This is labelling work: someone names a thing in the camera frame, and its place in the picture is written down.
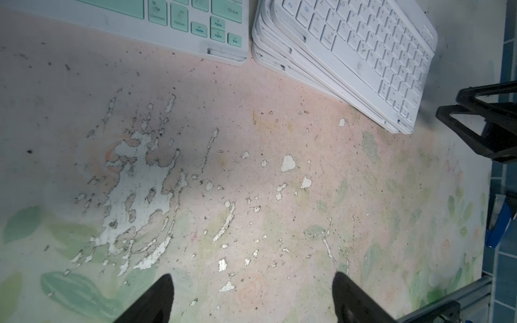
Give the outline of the white key keyboard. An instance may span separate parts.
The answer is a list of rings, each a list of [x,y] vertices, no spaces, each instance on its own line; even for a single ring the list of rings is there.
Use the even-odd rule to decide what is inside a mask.
[[[391,133],[412,134],[438,34],[416,1],[273,1],[292,56],[331,75],[344,101]]]

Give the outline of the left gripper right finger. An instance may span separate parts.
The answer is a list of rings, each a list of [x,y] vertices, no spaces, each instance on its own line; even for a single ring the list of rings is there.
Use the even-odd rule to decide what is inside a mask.
[[[335,314],[339,323],[391,322],[396,323],[360,286],[345,273],[336,272],[332,283]]]

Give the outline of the green key keyboard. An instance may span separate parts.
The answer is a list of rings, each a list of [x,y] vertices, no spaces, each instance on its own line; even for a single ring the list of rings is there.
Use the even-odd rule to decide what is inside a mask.
[[[249,57],[249,1],[2,1],[4,8],[242,66]]]

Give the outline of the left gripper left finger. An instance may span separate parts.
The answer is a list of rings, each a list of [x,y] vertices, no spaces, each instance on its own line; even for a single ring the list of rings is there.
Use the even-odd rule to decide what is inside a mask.
[[[137,301],[125,310],[114,323],[166,323],[170,320],[174,302],[171,274],[159,278]]]

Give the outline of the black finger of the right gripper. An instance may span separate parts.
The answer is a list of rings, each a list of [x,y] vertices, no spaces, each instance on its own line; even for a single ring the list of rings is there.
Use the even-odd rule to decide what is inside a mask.
[[[468,87],[458,92],[456,104],[440,106],[436,118],[455,132],[476,154],[501,164],[516,162],[516,103],[487,103],[480,96],[513,94],[516,82]],[[475,115],[484,118],[479,135],[453,116]]]

